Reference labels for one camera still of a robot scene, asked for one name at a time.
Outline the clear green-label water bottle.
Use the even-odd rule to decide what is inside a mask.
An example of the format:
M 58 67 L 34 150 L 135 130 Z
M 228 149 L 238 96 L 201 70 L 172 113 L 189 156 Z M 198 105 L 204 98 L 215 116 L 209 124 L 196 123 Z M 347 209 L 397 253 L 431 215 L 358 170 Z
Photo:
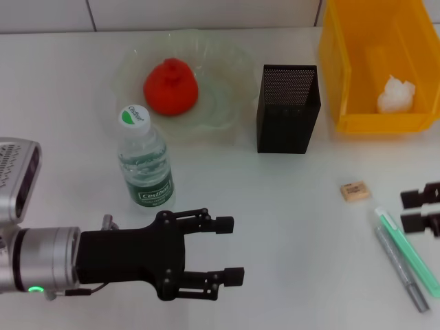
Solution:
M 175 194 L 168 148 L 153 126 L 149 111 L 138 104 L 118 115 L 118 162 L 134 203 L 159 208 Z

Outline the yellow plastic bin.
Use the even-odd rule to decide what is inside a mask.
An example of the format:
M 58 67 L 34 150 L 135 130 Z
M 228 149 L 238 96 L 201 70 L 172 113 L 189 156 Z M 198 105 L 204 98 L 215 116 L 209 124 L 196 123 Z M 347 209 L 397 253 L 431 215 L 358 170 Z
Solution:
M 423 0 L 327 0 L 319 58 L 337 131 L 416 133 L 440 120 L 440 38 Z M 377 106 L 390 77 L 415 85 L 401 113 Z

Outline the mint green pen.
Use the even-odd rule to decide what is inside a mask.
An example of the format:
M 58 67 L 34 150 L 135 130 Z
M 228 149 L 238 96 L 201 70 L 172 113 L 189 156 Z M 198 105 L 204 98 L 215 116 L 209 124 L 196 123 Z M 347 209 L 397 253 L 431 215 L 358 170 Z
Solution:
M 440 298 L 440 282 L 424 263 L 388 211 L 382 207 L 376 207 L 374 213 L 428 292 L 433 297 Z

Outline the white paper ball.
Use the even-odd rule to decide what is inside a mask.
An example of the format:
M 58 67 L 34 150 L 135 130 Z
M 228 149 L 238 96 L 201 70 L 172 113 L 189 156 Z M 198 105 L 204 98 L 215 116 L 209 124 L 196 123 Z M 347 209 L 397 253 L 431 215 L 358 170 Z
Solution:
M 413 107 L 416 86 L 411 82 L 390 75 L 383 92 L 377 99 L 377 108 L 381 113 L 401 113 Z

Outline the green glass fruit plate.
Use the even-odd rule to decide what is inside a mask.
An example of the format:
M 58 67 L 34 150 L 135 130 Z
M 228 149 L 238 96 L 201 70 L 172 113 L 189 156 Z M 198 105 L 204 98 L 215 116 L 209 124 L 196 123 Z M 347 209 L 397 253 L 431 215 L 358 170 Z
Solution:
M 168 117 L 150 112 L 167 138 L 196 140 L 229 131 L 252 108 L 259 93 L 252 57 L 216 32 L 177 30 L 142 41 L 126 53 L 110 84 L 117 110 L 147 105 L 144 81 L 167 58 L 184 61 L 199 88 L 197 103 L 188 113 Z

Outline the grey silver pen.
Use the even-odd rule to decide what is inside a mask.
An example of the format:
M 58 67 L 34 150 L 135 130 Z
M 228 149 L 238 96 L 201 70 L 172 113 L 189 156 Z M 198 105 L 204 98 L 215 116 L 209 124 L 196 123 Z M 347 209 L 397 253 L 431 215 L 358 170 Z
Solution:
M 411 274 L 406 260 L 386 228 L 383 225 L 377 225 L 374 227 L 374 233 L 417 311 L 421 314 L 429 311 L 430 307 Z

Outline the black mesh pen holder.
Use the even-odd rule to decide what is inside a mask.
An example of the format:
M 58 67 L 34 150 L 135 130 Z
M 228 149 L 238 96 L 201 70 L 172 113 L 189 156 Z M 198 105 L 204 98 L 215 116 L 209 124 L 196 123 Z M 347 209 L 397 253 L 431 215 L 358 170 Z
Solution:
M 264 65 L 256 114 L 257 152 L 305 154 L 320 107 L 315 65 Z

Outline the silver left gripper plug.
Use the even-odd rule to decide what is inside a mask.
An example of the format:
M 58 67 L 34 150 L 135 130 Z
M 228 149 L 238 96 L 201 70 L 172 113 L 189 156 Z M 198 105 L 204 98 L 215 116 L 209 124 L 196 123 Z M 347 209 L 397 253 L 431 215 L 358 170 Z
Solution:
M 119 230 L 118 225 L 113 221 L 113 216 L 110 214 L 105 214 L 102 220 L 102 231 L 108 230 Z

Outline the beige eraser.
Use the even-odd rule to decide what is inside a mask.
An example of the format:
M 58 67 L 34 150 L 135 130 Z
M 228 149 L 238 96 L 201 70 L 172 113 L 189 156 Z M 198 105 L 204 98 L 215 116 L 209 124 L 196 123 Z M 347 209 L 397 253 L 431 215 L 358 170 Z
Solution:
M 371 192 L 364 181 L 344 184 L 340 187 L 340 192 L 346 202 L 360 201 L 371 197 Z

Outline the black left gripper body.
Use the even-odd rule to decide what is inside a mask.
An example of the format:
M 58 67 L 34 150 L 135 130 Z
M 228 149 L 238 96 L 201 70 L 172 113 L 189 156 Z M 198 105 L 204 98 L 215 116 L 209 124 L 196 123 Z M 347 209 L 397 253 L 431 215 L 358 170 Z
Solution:
M 143 281 L 171 301 L 184 263 L 184 234 L 176 216 L 162 211 L 144 228 L 82 232 L 75 268 L 81 284 Z

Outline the red-orange knitted orange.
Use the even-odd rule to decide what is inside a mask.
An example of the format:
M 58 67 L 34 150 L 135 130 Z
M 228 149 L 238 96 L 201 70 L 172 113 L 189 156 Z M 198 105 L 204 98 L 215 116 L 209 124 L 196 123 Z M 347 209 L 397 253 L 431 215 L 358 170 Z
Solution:
M 146 77 L 143 94 L 147 105 L 163 116 L 179 116 L 198 101 L 199 87 L 192 69 L 178 58 L 167 58 Z

